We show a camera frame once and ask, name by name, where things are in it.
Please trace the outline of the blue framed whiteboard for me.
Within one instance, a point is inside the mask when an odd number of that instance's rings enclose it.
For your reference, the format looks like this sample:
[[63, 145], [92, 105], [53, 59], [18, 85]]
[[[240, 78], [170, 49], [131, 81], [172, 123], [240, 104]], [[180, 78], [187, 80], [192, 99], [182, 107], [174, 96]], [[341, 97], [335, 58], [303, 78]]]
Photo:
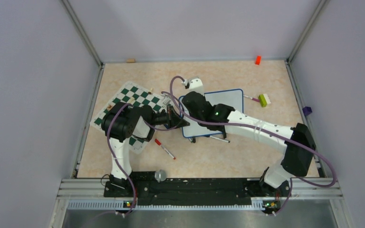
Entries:
[[[244, 98], [242, 89], [230, 89], [214, 92], [206, 92], [204, 96], [212, 105], [225, 104], [234, 107], [236, 110], [244, 112]], [[210, 135], [218, 138], [223, 138], [223, 133], [220, 131], [211, 131], [206, 127], [200, 126], [197, 122], [184, 117], [190, 123], [189, 126], [182, 127], [182, 135], [184, 138], [192, 138], [196, 141], [198, 137], [209, 137]]]

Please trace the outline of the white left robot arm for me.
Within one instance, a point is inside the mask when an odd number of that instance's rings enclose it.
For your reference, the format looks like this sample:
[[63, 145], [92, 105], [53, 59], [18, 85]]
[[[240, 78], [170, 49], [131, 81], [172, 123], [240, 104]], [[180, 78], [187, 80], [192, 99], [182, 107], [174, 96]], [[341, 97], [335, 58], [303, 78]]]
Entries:
[[105, 132], [112, 154], [109, 184], [115, 186], [115, 190], [121, 196], [130, 195], [134, 188], [130, 180], [130, 138], [149, 142], [155, 133], [155, 127], [160, 125], [167, 125], [167, 130], [172, 130], [189, 126], [190, 123], [179, 116], [170, 104], [165, 110], [156, 112], [149, 105], [133, 106], [118, 102], [103, 117], [101, 129]]

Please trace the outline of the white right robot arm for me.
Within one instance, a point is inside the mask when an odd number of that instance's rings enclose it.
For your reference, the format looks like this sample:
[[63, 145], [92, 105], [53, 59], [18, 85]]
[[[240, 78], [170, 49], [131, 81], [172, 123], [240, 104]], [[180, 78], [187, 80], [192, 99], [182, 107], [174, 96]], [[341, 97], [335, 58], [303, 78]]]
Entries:
[[210, 131], [223, 135], [234, 134], [267, 144], [282, 153], [282, 158], [269, 166], [260, 179], [260, 191], [272, 196], [281, 184], [292, 177], [308, 174], [315, 142], [308, 127], [298, 123], [295, 127], [272, 124], [250, 117], [226, 104], [211, 104], [205, 96], [189, 92], [181, 99], [190, 117]]

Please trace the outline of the red cap marker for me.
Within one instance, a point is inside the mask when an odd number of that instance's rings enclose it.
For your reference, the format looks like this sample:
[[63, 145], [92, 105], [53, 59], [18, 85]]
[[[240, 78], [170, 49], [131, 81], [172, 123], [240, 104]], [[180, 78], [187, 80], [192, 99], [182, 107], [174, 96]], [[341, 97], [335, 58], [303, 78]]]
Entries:
[[165, 148], [158, 139], [155, 139], [155, 143], [159, 145], [173, 160], [176, 160], [176, 157], [167, 148]]

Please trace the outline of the black cap marker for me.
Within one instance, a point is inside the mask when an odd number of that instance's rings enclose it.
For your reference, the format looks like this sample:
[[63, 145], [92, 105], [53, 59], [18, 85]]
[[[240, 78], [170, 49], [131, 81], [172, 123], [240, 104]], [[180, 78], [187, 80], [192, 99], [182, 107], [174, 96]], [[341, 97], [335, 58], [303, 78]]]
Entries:
[[223, 138], [218, 138], [218, 137], [213, 136], [213, 135], [210, 135], [209, 138], [212, 138], [212, 139], [215, 139], [215, 140], [218, 140], [218, 141], [221, 141], [221, 142], [225, 142], [225, 143], [230, 143], [230, 140], [223, 139]]

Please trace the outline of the light wooden chess piece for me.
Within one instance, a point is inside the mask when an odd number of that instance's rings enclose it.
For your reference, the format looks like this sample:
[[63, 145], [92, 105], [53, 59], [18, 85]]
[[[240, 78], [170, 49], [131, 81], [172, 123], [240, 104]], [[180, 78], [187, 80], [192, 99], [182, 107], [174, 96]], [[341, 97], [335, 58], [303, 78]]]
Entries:
[[132, 98], [129, 100], [129, 103], [133, 105], [133, 104], [135, 103], [135, 99], [132, 97]]

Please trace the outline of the purple cap marker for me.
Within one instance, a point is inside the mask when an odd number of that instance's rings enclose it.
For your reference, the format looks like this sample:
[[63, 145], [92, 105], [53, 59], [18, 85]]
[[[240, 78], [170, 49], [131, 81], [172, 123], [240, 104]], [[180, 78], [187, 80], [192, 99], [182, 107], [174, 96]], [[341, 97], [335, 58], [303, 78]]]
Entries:
[[248, 96], [248, 95], [243, 95], [243, 97], [245, 97], [245, 98], [247, 98], [247, 99], [250, 99], [250, 100], [253, 100], [253, 101], [255, 101], [255, 102], [260, 102], [260, 100], [259, 99], [257, 99], [257, 98], [255, 98], [255, 97], [251, 97], [251, 96]]

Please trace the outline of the grey round knob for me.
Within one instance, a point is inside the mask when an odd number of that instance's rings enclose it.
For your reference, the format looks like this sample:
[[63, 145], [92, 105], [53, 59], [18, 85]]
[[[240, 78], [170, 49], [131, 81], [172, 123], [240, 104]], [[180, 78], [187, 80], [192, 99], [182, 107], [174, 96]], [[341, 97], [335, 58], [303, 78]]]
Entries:
[[156, 171], [154, 176], [157, 182], [163, 182], [167, 179], [167, 173], [164, 170]]

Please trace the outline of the green white toy brick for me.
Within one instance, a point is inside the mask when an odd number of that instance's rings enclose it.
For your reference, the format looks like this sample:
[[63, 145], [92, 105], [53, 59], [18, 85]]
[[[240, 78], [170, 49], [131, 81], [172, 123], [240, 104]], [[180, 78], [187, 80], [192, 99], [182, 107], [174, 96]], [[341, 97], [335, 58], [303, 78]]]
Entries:
[[259, 103], [261, 107], [267, 107], [269, 104], [271, 104], [269, 96], [267, 94], [260, 94]]

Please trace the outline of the orange toy block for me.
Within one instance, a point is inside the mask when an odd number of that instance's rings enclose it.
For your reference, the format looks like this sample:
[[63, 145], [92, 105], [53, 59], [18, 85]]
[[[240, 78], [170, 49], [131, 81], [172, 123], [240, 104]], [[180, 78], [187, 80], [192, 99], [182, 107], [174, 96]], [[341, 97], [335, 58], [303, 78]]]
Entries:
[[261, 61], [262, 61], [262, 56], [257, 56], [256, 59], [255, 59], [255, 65], [259, 66]]

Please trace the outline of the wooden cork piece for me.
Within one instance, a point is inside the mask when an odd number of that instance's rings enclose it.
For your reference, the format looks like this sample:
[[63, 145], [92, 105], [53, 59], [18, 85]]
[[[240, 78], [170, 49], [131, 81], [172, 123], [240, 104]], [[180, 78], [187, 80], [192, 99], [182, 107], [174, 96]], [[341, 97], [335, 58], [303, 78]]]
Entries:
[[126, 63], [135, 63], [136, 59], [135, 58], [129, 58], [125, 61]]

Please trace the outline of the purple toy block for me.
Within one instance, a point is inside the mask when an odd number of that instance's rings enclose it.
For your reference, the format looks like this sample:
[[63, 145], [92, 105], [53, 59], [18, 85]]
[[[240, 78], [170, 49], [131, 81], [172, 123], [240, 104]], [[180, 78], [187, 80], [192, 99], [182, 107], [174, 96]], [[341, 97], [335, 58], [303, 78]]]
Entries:
[[305, 106], [302, 108], [302, 112], [304, 116], [309, 116], [313, 111], [311, 107]]

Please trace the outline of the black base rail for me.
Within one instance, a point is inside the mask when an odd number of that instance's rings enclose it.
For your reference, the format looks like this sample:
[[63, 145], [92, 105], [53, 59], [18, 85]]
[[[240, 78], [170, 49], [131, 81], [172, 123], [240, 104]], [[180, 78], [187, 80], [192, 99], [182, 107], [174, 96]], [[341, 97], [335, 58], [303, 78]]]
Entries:
[[106, 198], [137, 197], [139, 206], [234, 206], [251, 205], [256, 197], [286, 197], [289, 182], [273, 188], [263, 178], [167, 178], [155, 179], [153, 171], [134, 171], [131, 181], [111, 176]]

